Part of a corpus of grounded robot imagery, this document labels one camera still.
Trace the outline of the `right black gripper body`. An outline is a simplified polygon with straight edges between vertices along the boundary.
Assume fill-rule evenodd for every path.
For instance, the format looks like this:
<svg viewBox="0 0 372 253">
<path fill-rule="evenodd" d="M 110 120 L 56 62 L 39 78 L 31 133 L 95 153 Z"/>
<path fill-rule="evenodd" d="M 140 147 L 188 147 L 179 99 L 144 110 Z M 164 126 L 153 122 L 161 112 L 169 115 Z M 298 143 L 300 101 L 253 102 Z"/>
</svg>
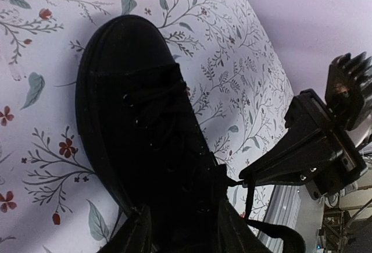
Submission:
<svg viewBox="0 0 372 253">
<path fill-rule="evenodd" d="M 367 172 L 354 143 L 313 90 L 293 98 L 285 120 L 285 165 L 292 183 L 304 184 L 313 199 L 334 195 Z"/>
</svg>

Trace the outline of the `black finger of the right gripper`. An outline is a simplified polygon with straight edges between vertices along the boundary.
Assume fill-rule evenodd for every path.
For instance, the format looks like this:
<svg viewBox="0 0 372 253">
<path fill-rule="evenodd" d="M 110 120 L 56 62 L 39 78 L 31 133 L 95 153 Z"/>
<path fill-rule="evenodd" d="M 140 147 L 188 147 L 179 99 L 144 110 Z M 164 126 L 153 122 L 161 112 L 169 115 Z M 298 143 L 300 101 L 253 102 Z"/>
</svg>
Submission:
<svg viewBox="0 0 372 253">
<path fill-rule="evenodd" d="M 254 179 L 257 186 L 300 186 L 319 176 L 341 154 L 342 147 L 332 133 L 292 126 L 269 152 L 241 170 L 239 179 Z"/>
</svg>

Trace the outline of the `black shoe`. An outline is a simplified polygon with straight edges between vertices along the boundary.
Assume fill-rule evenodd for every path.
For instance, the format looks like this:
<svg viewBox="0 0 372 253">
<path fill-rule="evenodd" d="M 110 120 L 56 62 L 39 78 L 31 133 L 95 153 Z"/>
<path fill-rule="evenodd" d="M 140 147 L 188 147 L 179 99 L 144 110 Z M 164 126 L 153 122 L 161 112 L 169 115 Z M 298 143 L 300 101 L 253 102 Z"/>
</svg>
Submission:
<svg viewBox="0 0 372 253">
<path fill-rule="evenodd" d="M 263 252 L 227 200 L 180 66 L 159 30 L 127 15 L 101 26 L 78 69 L 87 158 L 127 215 L 103 252 Z"/>
</svg>

